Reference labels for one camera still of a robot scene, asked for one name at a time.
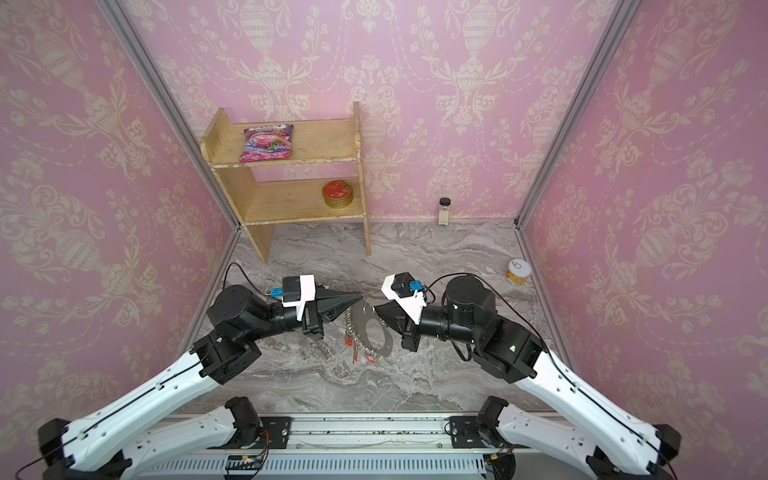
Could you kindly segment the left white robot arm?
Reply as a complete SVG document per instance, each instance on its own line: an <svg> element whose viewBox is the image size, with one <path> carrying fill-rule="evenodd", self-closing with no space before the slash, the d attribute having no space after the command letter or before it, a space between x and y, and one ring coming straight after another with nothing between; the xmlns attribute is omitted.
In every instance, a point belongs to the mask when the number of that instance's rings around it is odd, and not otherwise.
<svg viewBox="0 0 768 480"><path fill-rule="evenodd" d="M212 331L128 394L76 420L55 418L38 430L45 479L129 479L157 464L206 449L269 448L270 437L246 397L189 421L157 423L255 363L258 341L299 331L314 340L363 298L328 289L311 275L289 276L272 294L253 283L223 286L206 315Z"/></svg>

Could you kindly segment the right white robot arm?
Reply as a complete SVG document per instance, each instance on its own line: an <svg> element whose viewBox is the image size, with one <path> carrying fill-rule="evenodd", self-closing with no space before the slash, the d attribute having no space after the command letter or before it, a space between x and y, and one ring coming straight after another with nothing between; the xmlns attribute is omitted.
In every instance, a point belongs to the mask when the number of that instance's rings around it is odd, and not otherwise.
<svg viewBox="0 0 768 480"><path fill-rule="evenodd" d="M387 276L387 301L379 318L415 352L423 337L466 345L464 360L515 385L553 408L557 423L490 396L476 417L491 445L516 444L564 462L592 479L674 479L681 435L668 424L651 424L601 394L546 345L525 319L512 321L496 308L501 295L470 273L447 275L444 294L427 301L428 289L410 273Z"/></svg>

